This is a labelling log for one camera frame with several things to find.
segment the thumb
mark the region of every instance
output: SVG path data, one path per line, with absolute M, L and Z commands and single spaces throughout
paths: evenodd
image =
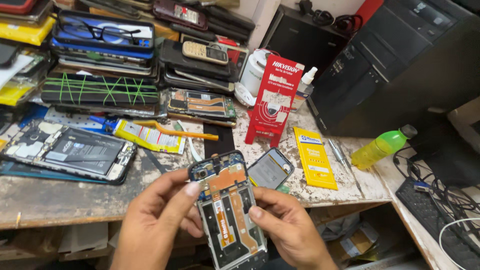
M 282 232 L 290 232 L 291 224 L 280 220 L 258 206 L 250 207 L 248 214 L 250 215 L 250 219 L 264 231 L 276 236 L 281 236 Z
M 192 181 L 175 194 L 163 209 L 157 226 L 171 237 L 171 240 L 175 237 L 181 221 L 188 214 L 199 194 L 200 185 Z

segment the dark red feature phone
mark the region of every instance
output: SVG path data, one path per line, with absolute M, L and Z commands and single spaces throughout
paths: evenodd
M 156 0 L 153 6 L 153 13 L 158 19 L 171 21 L 201 31 L 207 30 L 205 14 L 172 0 Z
M 0 0 L 0 12 L 26 14 L 29 13 L 36 0 Z

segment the red display stand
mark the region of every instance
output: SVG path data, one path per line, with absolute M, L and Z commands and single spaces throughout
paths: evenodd
M 268 56 L 246 144 L 252 144 L 256 136 L 262 136 L 271 139 L 270 147 L 278 146 L 304 68 L 294 61 L 272 54 Z

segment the glue tube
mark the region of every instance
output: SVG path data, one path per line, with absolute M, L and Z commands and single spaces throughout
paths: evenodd
M 156 129 L 137 125 L 124 119 L 112 123 L 106 122 L 101 117 L 90 116 L 90 120 L 111 127 L 114 136 L 134 142 L 146 149 L 183 154 L 185 147 L 184 137 L 163 134 Z

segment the orange plastic tool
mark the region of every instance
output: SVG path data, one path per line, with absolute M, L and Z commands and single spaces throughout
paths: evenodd
M 161 133 L 167 135 L 175 135 L 175 136 L 186 136 L 192 138 L 201 138 L 206 140 L 218 141 L 218 136 L 213 134 L 204 134 L 204 133 L 195 133 L 195 132 L 185 132 L 185 131 L 176 131 L 176 130 L 169 130 L 162 127 L 157 121 L 155 120 L 134 120 L 134 124 L 146 126 L 146 127 L 155 127 Z

